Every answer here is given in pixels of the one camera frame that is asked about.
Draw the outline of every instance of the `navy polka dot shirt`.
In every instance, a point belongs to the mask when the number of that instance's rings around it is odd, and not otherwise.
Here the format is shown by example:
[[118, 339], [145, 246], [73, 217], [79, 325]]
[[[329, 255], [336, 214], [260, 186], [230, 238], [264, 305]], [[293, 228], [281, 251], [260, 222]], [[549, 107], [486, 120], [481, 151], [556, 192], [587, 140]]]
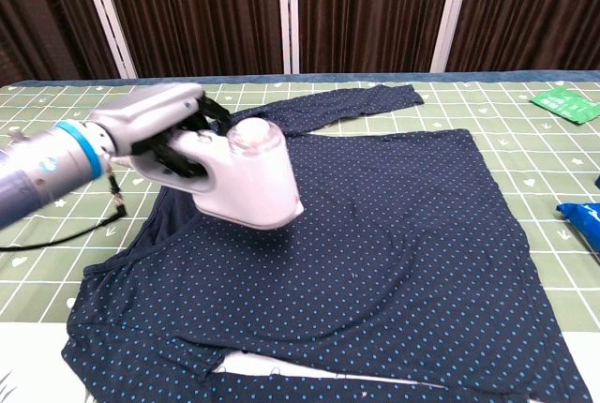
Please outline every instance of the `navy polka dot shirt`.
[[[423, 101], [411, 86], [240, 112], [286, 133], [305, 213], [254, 231], [161, 189], [86, 268], [63, 356], [99, 401], [581, 402], [524, 231], [466, 130], [307, 134]], [[211, 373], [228, 351], [426, 384]]]

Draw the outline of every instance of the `green grid mat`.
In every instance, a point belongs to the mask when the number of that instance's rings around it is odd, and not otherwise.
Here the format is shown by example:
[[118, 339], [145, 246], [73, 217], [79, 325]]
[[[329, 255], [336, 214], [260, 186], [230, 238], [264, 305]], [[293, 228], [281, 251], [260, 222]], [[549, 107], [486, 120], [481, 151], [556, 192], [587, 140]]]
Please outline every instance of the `green grid mat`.
[[[374, 82], [206, 85], [230, 111], [285, 98]], [[400, 85], [403, 83], [385, 83]], [[467, 128], [531, 245], [563, 331], [600, 332], [600, 265], [580, 235], [555, 211], [559, 202], [600, 202], [600, 119], [577, 127], [529, 102], [556, 86], [600, 101], [597, 82], [414, 82], [425, 105], [336, 122], [317, 132], [378, 135]], [[35, 133], [59, 119], [84, 120], [101, 102], [132, 86], [0, 88], [0, 143], [10, 129]], [[127, 247], [149, 215], [159, 186], [117, 168], [129, 217], [61, 246], [0, 256], [0, 321], [64, 322], [83, 267]], [[99, 179], [0, 231], [0, 245], [26, 245], [87, 228], [113, 211]]]

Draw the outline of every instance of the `table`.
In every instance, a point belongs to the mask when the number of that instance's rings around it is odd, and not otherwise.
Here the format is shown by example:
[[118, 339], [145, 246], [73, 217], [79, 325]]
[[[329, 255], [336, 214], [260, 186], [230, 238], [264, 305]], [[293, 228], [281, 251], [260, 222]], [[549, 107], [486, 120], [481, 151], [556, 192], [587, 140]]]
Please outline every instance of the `table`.
[[[555, 210], [559, 202], [600, 202], [600, 118], [576, 126], [529, 102], [553, 87], [600, 101], [599, 72], [368, 74], [209, 77], [210, 98], [235, 112], [284, 98], [379, 83], [410, 83], [425, 105], [336, 122], [329, 136], [467, 128], [527, 233], [531, 255], [558, 323], [595, 399], [600, 357], [600, 263]], [[11, 129], [35, 133], [57, 120], [84, 120], [90, 109], [155, 81], [23, 82], [0, 89], [0, 142]], [[0, 400], [91, 402], [63, 364], [65, 321], [83, 267], [124, 249], [149, 215], [159, 186], [115, 170], [128, 217], [61, 246], [0, 255]], [[113, 211], [108, 182], [96, 180], [0, 231], [0, 245], [27, 245], [96, 224]], [[279, 361], [234, 355], [221, 370], [315, 376]]]

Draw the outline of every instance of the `dark brown curtain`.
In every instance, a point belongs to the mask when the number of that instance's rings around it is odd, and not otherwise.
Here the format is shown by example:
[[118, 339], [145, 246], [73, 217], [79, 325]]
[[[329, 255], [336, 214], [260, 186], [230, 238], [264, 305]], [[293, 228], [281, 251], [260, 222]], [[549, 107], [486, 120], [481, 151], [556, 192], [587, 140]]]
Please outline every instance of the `dark brown curtain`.
[[446, 70], [600, 68], [600, 0], [463, 0]]
[[113, 77], [92, 0], [0, 0], [0, 84]]
[[280, 73], [279, 0], [114, 0], [138, 75]]
[[299, 0], [303, 72], [428, 71], [444, 0]]

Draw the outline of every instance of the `black cable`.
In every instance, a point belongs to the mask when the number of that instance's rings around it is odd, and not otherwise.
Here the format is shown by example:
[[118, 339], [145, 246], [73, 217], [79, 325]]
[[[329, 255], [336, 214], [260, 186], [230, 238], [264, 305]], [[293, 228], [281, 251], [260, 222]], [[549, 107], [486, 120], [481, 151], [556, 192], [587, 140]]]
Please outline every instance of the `black cable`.
[[46, 244], [33, 244], [31, 246], [0, 246], [0, 252], [25, 251], [25, 250], [34, 250], [37, 248], [45, 248], [47, 246], [56, 246], [58, 244], [62, 244], [63, 242], [67, 242], [72, 239], [77, 239], [78, 237], [81, 237], [81, 236], [87, 234], [88, 232], [97, 230], [98, 228], [105, 227], [109, 223], [113, 223], [115, 220], [118, 220], [121, 217], [125, 217], [127, 214], [128, 213], [125, 209], [125, 205], [119, 205], [116, 207], [116, 213], [114, 213], [112, 216], [110, 216], [108, 218], [105, 218], [100, 223], [98, 223], [97, 225], [95, 225], [91, 228], [76, 232], [75, 234], [71, 234], [70, 236], [63, 237], [62, 239], [57, 239], [55, 241], [48, 242]]
[[63, 237], [62, 239], [57, 239], [55, 241], [47, 242], [45, 244], [33, 244], [31, 246], [0, 246], [0, 253], [14, 252], [14, 251], [26, 251], [26, 250], [35, 250], [37, 248], [45, 248], [47, 246], [56, 246], [58, 244], [62, 244], [63, 242], [70, 241], [72, 239], [77, 239], [78, 237], [82, 237], [88, 232], [92, 232], [99, 228], [107, 226], [109, 223], [113, 223], [121, 217], [125, 217], [128, 212], [125, 208], [125, 203], [123, 201], [123, 197], [121, 196], [121, 188], [119, 187], [116, 179], [114, 178], [113, 171], [108, 172], [109, 182], [111, 183], [111, 193], [112, 198], [116, 201], [116, 213], [112, 216], [105, 218], [97, 225], [85, 229], [83, 231], [76, 232], [75, 234], [71, 234], [70, 236]]

